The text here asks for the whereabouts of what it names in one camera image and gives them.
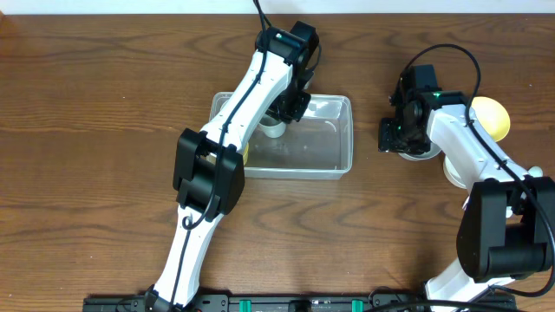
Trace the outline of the grey plastic cup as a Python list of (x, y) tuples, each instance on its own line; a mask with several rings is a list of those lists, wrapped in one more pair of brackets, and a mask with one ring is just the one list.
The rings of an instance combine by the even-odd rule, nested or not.
[(258, 128), (266, 137), (276, 139), (284, 134), (286, 124), (281, 120), (265, 115), (258, 123)]

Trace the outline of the clear plastic container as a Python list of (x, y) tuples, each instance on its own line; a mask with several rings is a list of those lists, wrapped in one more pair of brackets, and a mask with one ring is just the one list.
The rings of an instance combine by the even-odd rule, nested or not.
[(340, 179), (352, 167), (353, 119), (342, 95), (313, 94), (303, 118), (284, 134), (266, 137), (257, 127), (249, 142), (247, 178)]

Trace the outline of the white plastic bowl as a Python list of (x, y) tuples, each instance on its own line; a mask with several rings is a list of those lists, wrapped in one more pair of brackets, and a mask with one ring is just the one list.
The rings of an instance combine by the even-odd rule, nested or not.
[(466, 185), (463, 183), (462, 178), (455, 170), (453, 164), (449, 160), (448, 157), (444, 158), (443, 161), (443, 172), (447, 178), (447, 180), (456, 187), (461, 189), (467, 189)]

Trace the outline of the yellow plastic cup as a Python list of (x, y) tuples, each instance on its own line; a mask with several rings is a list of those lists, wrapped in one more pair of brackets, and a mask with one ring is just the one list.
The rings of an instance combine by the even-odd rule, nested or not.
[(246, 163), (248, 161), (249, 148), (250, 148), (250, 144), (247, 142), (246, 146), (245, 146), (245, 149), (243, 151), (243, 164), (244, 164), (244, 166), (246, 166)]

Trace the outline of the yellow plastic bowl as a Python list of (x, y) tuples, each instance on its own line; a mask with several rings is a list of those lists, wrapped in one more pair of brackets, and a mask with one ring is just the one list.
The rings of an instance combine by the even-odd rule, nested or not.
[(503, 140), (508, 135), (511, 127), (510, 116), (498, 101), (478, 96), (472, 101), (472, 109), (480, 124), (494, 141)]

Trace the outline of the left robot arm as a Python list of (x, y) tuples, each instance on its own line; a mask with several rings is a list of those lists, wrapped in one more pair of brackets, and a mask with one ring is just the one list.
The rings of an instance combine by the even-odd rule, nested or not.
[(180, 135), (173, 171), (178, 223), (158, 281), (147, 291), (148, 311), (183, 311), (199, 290), (199, 273), (212, 235), (245, 186), (244, 153), (258, 123), (268, 116), (289, 124), (302, 119), (314, 75), (308, 63), (319, 46), (315, 27), (264, 26), (250, 67), (231, 98), (196, 132)]

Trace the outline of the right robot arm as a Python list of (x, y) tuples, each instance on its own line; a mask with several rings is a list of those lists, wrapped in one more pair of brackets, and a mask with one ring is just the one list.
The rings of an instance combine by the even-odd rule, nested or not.
[(406, 158), (444, 153), (468, 191), (457, 258), (425, 284), (432, 302), (472, 302), (554, 262), (543, 215), (554, 216), (554, 182), (517, 165), (467, 108), (460, 91), (444, 91), (431, 65), (402, 71), (390, 98), (395, 117), (381, 121), (378, 148)]

